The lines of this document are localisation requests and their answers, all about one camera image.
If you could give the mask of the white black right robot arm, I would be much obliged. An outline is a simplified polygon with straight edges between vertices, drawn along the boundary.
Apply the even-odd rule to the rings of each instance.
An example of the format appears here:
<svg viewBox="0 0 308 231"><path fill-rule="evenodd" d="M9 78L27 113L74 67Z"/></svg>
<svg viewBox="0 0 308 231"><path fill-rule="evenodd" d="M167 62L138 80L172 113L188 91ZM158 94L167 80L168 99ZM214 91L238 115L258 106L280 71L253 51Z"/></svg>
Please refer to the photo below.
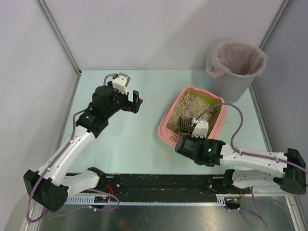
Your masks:
<svg viewBox="0 0 308 231"><path fill-rule="evenodd" d="M175 152L208 167L234 166L225 171L226 183L239 189L271 187L297 195L306 194L306 163L298 150L262 152L233 147L214 139L186 137L179 140Z"/></svg>

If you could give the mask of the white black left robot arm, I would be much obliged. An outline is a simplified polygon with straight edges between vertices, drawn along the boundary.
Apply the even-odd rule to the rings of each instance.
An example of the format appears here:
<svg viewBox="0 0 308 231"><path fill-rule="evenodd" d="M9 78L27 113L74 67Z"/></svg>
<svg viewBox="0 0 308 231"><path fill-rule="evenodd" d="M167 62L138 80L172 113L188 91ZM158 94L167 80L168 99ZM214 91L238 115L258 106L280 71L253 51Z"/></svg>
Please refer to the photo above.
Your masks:
<svg viewBox="0 0 308 231"><path fill-rule="evenodd" d="M108 126L108 120L118 111L137 113L143 100L138 91L128 99L126 84L110 81L99 86L88 107L73 116L73 131L66 143L37 171L28 170L24 176L30 200L50 212L58 211L67 198L97 186L100 172L90 167L85 172L67 176L67 172L81 152Z"/></svg>

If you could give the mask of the pink and green litter box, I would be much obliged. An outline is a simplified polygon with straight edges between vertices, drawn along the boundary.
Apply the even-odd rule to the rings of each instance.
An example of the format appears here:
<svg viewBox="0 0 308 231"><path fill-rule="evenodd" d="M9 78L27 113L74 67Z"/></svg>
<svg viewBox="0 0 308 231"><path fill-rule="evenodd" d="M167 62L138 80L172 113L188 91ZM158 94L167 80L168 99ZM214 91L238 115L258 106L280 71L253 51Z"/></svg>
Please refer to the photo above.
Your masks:
<svg viewBox="0 0 308 231"><path fill-rule="evenodd" d="M177 134L176 132L172 131L171 129L169 129L167 127L167 123L171 117L171 114L178 102L178 100L180 99L180 97L187 93L190 92L191 94L195 94L195 95L199 95L204 101L206 101L207 103L209 103L210 105L216 105L218 103L224 103L225 101L215 95L212 94L209 91L200 89L200 88L196 88L194 86L187 86L185 87L175 98L175 100L173 101L173 103L171 104L171 106L169 107L169 109L167 110L167 112L165 113L163 119L161 120L159 126L158 126L158 136L159 138L165 142L167 145L171 146L172 148L175 148L176 144L178 143L178 141L180 140L181 136L179 134ZM226 117L226 113L227 113L227 109L226 106L218 106L216 107L216 109L219 111L219 115L217 117L217 120L211 130L211 132L209 133L208 137L209 139L217 139L219 136L219 133L222 129L222 126L224 124L224 120Z"/></svg>

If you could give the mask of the black slotted litter scoop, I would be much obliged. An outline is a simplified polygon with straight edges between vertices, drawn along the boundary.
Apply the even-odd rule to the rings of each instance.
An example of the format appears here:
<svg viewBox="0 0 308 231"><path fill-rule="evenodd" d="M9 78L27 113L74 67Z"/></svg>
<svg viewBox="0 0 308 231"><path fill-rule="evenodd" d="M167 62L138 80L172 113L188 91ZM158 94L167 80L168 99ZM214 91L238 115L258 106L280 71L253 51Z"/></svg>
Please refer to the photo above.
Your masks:
<svg viewBox="0 0 308 231"><path fill-rule="evenodd" d="M196 124L193 123L193 119L189 117L181 116L179 118L179 130L181 133L192 134Z"/></svg>

